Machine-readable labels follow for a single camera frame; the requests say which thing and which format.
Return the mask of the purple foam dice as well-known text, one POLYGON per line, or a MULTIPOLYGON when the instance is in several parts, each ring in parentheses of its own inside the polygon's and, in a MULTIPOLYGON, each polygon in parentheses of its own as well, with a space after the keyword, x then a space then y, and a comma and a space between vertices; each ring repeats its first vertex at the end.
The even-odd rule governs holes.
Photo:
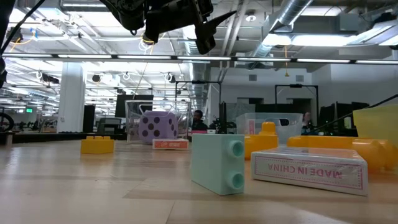
POLYGON ((154 139, 177 139, 178 121, 167 111, 145 111, 140 117, 137 134, 144 143, 154 139))

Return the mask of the red-backed card deck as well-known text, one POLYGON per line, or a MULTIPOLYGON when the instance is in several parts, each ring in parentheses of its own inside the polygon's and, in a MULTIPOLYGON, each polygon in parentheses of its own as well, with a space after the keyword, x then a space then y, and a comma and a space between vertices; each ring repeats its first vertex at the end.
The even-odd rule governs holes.
POLYGON ((189 141, 187 139, 154 139, 152 141, 153 150, 187 150, 189 141))

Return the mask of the yellow translucent plastic bin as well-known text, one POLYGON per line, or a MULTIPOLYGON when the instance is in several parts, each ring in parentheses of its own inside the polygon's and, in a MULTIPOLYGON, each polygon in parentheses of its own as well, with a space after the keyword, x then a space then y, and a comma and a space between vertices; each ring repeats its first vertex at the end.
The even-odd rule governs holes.
POLYGON ((353 111, 358 136, 387 139, 398 145, 398 104, 353 111))

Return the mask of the gray ceiling pipe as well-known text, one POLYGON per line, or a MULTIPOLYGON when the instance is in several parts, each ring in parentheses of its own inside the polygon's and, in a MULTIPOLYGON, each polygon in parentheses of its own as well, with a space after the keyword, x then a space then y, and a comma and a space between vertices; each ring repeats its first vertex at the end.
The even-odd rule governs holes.
POLYGON ((68 12, 108 12, 100 0, 60 0, 60 7, 68 12))

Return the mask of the large orange-yellow toy block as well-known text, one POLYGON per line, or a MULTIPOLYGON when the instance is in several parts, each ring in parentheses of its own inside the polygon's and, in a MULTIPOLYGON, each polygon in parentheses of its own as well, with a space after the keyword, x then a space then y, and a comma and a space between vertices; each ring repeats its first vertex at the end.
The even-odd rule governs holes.
POLYGON ((294 136, 288 139, 287 146, 352 150, 382 149, 377 140, 341 136, 294 136))

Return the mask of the white square pillar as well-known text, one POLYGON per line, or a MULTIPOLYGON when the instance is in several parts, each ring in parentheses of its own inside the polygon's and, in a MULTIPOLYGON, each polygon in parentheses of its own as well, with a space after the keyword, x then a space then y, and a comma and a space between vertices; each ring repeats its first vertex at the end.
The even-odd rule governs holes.
POLYGON ((63 62, 57 132, 82 132, 86 72, 82 63, 63 62))

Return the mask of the black ceiling-mounted device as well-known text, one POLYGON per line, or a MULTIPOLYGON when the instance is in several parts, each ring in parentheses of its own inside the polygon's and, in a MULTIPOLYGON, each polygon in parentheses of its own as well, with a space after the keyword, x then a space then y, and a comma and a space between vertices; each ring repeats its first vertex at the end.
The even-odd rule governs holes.
POLYGON ((12 43, 20 43, 24 40, 21 33, 21 28, 16 29, 15 27, 11 27, 7 31, 6 38, 10 39, 12 43))

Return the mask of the thin black slanted rod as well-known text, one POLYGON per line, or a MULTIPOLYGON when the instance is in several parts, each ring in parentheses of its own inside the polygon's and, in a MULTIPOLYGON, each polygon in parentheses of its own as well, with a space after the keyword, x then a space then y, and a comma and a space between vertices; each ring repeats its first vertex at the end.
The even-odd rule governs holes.
MULTIPOLYGON (((380 102, 378 102, 376 104, 367 106, 367 107, 365 107, 363 109, 375 108, 375 107, 380 106, 380 105, 382 105, 384 103, 392 101, 395 98, 398 98, 398 93, 396 93, 395 95, 392 95, 392 96, 386 98, 385 100, 382 100, 382 101, 380 101, 380 102)), ((335 119, 335 120, 333 120, 333 121, 331 121, 331 122, 329 122, 327 124, 324 124, 322 126, 319 126, 319 127, 315 128, 313 131, 310 131, 310 134, 315 134, 315 132, 320 131, 321 129, 323 129, 323 128, 327 127, 327 126, 335 124, 335 123, 339 122, 340 120, 344 120, 345 118, 350 117, 350 116, 353 116, 353 111, 351 113, 348 113, 348 114, 346 114, 344 116, 341 116, 341 117, 339 117, 339 118, 337 118, 337 119, 335 119)))

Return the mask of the pink-backed card deck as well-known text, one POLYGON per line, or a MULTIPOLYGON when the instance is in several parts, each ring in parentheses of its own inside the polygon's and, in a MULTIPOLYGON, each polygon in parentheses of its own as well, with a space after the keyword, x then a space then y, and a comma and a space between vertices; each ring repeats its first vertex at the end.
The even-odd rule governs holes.
POLYGON ((368 163, 354 150, 277 147, 251 154, 251 177, 345 194, 368 195, 368 163))

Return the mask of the black gantry frame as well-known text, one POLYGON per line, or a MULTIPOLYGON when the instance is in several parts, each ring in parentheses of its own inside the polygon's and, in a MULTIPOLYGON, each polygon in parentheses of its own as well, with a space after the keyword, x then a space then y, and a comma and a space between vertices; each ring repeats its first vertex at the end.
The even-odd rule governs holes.
POLYGON ((316 98, 316 116, 317 119, 319 117, 319 87, 318 85, 302 85, 302 84, 289 84, 289 85, 274 85, 274 106, 275 110, 278 110, 278 99, 277 99, 277 89, 278 87, 289 87, 289 88, 303 88, 305 87, 306 89, 310 90, 309 88, 314 88, 315 89, 315 98, 316 98))

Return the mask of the mint green toy block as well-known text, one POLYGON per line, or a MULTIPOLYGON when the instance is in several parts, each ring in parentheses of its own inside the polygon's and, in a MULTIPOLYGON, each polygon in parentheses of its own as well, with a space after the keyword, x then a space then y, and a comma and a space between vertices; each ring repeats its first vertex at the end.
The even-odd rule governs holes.
POLYGON ((241 134, 194 134, 191 180, 218 194, 244 192, 244 136, 241 134))

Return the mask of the small yellow toy block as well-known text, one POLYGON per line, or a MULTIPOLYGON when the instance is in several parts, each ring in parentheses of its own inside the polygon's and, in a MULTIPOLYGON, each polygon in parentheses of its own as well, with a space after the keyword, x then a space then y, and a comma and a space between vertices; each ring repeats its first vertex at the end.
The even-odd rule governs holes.
POLYGON ((368 163, 370 173, 398 168, 398 148, 389 140, 354 139, 352 149, 368 163))
POLYGON ((115 141, 109 136, 87 136, 81 141, 81 154, 110 154, 114 152, 115 141))

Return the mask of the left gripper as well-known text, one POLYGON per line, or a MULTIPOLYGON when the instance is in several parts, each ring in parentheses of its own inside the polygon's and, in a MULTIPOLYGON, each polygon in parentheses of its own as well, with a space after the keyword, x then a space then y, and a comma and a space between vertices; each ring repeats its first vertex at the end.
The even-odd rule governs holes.
POLYGON ((144 37, 157 43, 160 34, 193 26, 197 49, 200 54, 207 54, 215 47, 214 33, 218 25, 236 14, 230 11, 207 21, 212 12, 211 0, 156 0, 146 14, 144 37))

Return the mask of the tall clear plastic container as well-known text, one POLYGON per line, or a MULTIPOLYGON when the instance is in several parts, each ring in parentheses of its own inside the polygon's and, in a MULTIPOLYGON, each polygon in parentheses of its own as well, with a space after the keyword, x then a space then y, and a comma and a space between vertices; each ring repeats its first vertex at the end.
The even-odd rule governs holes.
POLYGON ((142 114, 126 112, 126 134, 128 143, 144 143, 139 139, 137 134, 140 117, 145 111, 167 111, 173 113, 178 121, 178 136, 177 139, 185 139, 188 136, 190 128, 190 112, 191 104, 186 101, 137 101, 139 109, 142 114))

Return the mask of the frosted clear plastic bin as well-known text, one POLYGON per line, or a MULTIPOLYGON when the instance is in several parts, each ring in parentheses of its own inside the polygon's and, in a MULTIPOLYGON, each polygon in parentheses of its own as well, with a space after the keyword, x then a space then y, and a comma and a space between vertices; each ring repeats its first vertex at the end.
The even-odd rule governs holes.
POLYGON ((263 122, 275 124, 279 144, 287 144, 290 137, 301 135, 303 115, 300 113, 246 113, 236 118, 238 134, 248 134, 248 120, 255 120, 256 133, 259 134, 263 122))

